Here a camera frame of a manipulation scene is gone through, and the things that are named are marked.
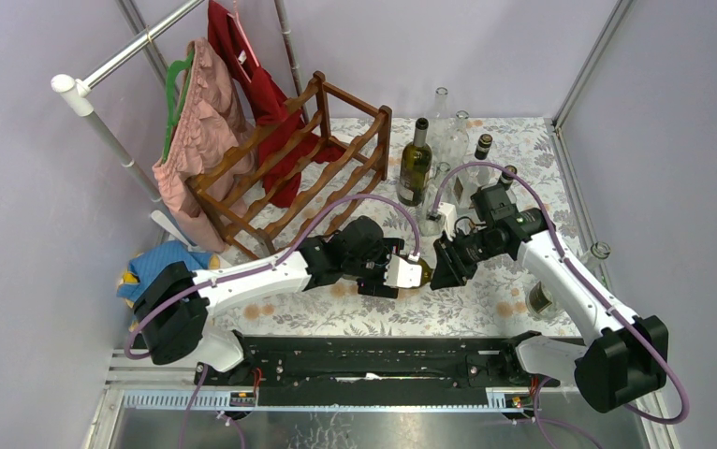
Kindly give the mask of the yellow cloth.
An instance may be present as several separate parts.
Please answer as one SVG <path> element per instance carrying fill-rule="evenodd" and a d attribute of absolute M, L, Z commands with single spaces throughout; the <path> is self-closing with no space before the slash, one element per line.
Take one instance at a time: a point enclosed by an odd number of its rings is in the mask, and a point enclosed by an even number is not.
<path fill-rule="evenodd" d="M 123 299 L 129 308 L 132 308 L 134 305 L 133 295 L 138 287 L 139 278 L 135 274 L 125 270 L 117 282 L 116 296 Z"/>

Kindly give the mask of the floral tablecloth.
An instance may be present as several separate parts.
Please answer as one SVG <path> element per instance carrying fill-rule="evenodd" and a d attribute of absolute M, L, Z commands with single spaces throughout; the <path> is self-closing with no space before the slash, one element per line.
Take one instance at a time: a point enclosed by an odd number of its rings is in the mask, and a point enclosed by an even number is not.
<path fill-rule="evenodd" d="M 373 189 L 376 195 L 397 199 L 395 187 L 404 145 L 413 137 L 415 119 L 394 118 L 391 127 L 388 178 Z M 552 130 L 543 118 L 469 119 L 470 143 L 484 133 L 492 135 L 494 163 L 516 166 L 544 201 L 564 241 L 577 254 L 585 242 L 579 234 L 576 214 L 568 199 Z M 275 240 L 286 245 L 302 223 L 314 217 L 332 191 L 341 187 L 354 167 L 338 174 Z M 366 215 L 383 228 L 386 236 L 405 239 L 413 247 L 413 234 L 403 215 L 377 201 L 359 205 L 352 217 Z M 297 336 L 515 336 L 527 330 L 549 336 L 578 337 L 570 318 L 536 319 L 526 298 L 536 279 L 507 256 L 479 266 L 462 289 L 431 291 L 429 286 L 402 290 L 397 299 L 363 296 L 355 282 L 342 280 L 307 293 L 263 297 L 247 301 L 217 315 L 215 323 L 245 335 Z"/>

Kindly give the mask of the silver clothes rail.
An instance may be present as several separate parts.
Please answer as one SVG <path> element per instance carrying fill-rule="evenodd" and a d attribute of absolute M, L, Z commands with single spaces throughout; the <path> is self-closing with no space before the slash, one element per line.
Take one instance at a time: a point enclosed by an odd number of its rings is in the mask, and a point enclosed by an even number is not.
<path fill-rule="evenodd" d="M 79 117 L 94 149 L 120 167 L 128 195 L 161 206 L 151 166 L 163 146 L 169 58 L 158 44 L 197 17 L 199 1 L 105 1 L 105 13 L 50 79 L 51 90 Z"/>

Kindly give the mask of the clear bottle black cap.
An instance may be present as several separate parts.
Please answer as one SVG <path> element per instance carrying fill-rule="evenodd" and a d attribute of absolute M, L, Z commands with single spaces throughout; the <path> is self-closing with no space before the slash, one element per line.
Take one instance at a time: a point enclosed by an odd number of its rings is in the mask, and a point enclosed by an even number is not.
<path fill-rule="evenodd" d="M 463 157 L 463 164 L 486 162 L 493 144 L 491 134 L 482 134 L 476 143 L 474 151 Z M 486 166 L 471 166 L 464 168 L 454 177 L 453 191 L 459 205 L 464 208 L 471 206 L 471 195 L 478 188 L 490 182 L 490 168 Z"/>
<path fill-rule="evenodd" d="M 515 181 L 515 175 L 518 174 L 518 169 L 513 165 L 507 165 L 504 167 L 500 174 L 497 184 L 502 186 L 506 192 L 510 192 L 513 182 Z"/>

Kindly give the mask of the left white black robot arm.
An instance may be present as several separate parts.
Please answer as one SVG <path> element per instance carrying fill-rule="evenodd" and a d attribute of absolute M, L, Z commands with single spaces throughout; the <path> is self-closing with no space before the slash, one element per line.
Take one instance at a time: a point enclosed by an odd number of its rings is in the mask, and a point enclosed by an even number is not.
<path fill-rule="evenodd" d="M 132 307 L 143 357 L 156 366 L 203 363 L 229 384 L 251 375 L 252 360 L 235 331 L 214 318 L 263 297 L 306 292 L 351 279 L 367 296 L 397 296 L 429 282 L 430 270 L 400 239 L 387 238 L 367 216 L 330 236 L 307 237 L 287 252 L 232 268 L 192 271 L 183 262 L 163 268 Z"/>

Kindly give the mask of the blue cloth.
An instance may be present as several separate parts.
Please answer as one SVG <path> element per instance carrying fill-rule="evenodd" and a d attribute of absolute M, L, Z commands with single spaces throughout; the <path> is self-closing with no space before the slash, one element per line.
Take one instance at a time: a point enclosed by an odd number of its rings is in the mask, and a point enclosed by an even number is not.
<path fill-rule="evenodd" d="M 219 259 L 214 253 L 190 251 L 178 240 L 166 241 L 127 262 L 124 270 L 128 270 L 139 278 L 139 287 L 133 295 L 134 303 L 166 266 L 177 262 L 183 262 L 190 271 L 218 268 L 220 265 Z"/>

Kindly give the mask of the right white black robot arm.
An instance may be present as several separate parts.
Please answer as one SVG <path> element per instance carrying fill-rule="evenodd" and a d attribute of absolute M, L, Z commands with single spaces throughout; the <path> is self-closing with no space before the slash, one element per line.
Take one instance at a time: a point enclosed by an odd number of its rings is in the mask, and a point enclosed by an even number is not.
<path fill-rule="evenodd" d="M 610 412 L 666 385 L 668 331 L 656 316 L 640 317 L 615 298 L 554 234 L 538 208 L 519 210 L 501 186 L 472 195 L 480 223 L 456 228 L 454 205 L 441 202 L 428 218 L 442 226 L 434 242 L 434 290 L 466 285 L 482 261 L 503 254 L 551 292 L 580 332 L 581 344 L 528 331 L 505 342 L 498 361 L 508 384 L 533 375 L 575 385 L 596 411 Z"/>

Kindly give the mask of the clear bottle black cap front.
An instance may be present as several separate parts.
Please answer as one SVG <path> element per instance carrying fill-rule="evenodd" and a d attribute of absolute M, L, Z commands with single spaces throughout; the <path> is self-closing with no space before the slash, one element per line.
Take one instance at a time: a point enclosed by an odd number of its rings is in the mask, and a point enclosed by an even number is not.
<path fill-rule="evenodd" d="M 513 182 L 515 181 L 515 175 L 518 174 L 518 169 L 513 165 L 507 165 L 504 167 L 500 174 L 497 184 L 502 186 L 506 192 L 510 192 Z"/>

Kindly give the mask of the green wine bottle brown label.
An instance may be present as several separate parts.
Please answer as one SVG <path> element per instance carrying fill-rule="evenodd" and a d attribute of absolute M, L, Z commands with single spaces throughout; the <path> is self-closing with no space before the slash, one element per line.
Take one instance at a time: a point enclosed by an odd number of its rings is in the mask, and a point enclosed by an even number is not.
<path fill-rule="evenodd" d="M 421 267 L 420 281 L 418 287 L 424 287 L 432 280 L 433 268 L 424 258 L 419 258 L 417 264 Z"/>

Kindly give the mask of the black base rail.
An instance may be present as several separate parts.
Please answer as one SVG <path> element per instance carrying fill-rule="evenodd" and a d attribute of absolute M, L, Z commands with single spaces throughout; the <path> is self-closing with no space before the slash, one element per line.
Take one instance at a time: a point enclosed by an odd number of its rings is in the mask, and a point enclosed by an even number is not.
<path fill-rule="evenodd" d="M 511 387 L 528 390 L 542 378 L 520 368 L 510 338 L 241 336 L 246 358 L 217 371 L 195 363 L 195 381 L 245 389 L 300 385 L 417 385 L 427 388 Z"/>

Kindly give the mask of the clear square glass bottle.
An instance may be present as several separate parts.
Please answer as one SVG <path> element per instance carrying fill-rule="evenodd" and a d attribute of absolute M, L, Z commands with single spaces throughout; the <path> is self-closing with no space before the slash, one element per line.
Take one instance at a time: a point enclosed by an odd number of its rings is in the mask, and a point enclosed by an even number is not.
<path fill-rule="evenodd" d="M 441 185 L 451 165 L 447 162 L 440 162 L 433 166 L 432 175 L 425 189 L 423 201 L 417 208 L 417 226 L 422 237 L 437 237 L 441 235 L 445 225 L 445 216 L 439 212 L 434 214 L 435 218 L 430 217 L 432 206 L 435 204 L 437 190 Z"/>

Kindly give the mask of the red hanging garment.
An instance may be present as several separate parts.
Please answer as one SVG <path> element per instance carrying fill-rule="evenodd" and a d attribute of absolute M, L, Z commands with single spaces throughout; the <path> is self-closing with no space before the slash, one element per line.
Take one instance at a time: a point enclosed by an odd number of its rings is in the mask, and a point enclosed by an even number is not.
<path fill-rule="evenodd" d="M 293 133 L 304 127 L 302 110 L 289 112 L 285 107 L 287 95 L 271 75 L 258 62 L 247 37 L 238 25 L 237 18 L 216 1 L 208 3 L 208 40 L 216 53 L 227 64 L 232 78 L 243 91 L 257 125 L 274 125 L 276 129 L 257 147 L 259 164 L 270 160 L 286 145 Z M 288 208 L 298 195 L 301 174 L 293 169 L 297 163 L 315 149 L 319 136 L 310 132 L 280 162 L 262 177 L 266 192 L 279 180 L 287 183 L 271 198 L 271 204 Z"/>

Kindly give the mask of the clear bottle black cap rear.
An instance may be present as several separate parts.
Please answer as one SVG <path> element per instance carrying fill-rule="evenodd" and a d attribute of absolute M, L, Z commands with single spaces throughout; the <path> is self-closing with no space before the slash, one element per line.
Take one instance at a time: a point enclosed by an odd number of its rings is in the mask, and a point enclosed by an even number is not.
<path fill-rule="evenodd" d="M 476 143 L 474 151 L 463 157 L 463 164 L 486 162 L 493 144 L 491 134 L 482 134 Z M 459 205 L 464 208 L 471 206 L 471 195 L 478 188 L 490 182 L 490 168 L 486 166 L 471 166 L 464 168 L 454 177 L 453 191 Z"/>

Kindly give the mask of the clear tall bottle back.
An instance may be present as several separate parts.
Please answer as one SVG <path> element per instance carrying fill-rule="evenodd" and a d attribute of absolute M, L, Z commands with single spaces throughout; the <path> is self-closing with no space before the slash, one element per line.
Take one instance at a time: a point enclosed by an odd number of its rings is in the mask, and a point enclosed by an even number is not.
<path fill-rule="evenodd" d="M 441 151 L 450 125 L 448 94 L 447 87 L 437 87 L 434 91 L 432 107 L 426 115 L 429 121 L 428 144 L 434 155 Z"/>

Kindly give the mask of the clear round bottle back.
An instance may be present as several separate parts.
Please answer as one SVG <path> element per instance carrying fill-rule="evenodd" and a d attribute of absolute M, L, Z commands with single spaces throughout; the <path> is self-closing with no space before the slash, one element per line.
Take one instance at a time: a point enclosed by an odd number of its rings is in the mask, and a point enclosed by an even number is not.
<path fill-rule="evenodd" d="M 440 137 L 440 149 L 438 150 L 440 163 L 447 164 L 450 169 L 457 167 L 461 163 L 469 147 L 469 135 L 467 132 L 469 117 L 470 115 L 466 110 L 458 110 L 454 117 L 447 121 Z"/>

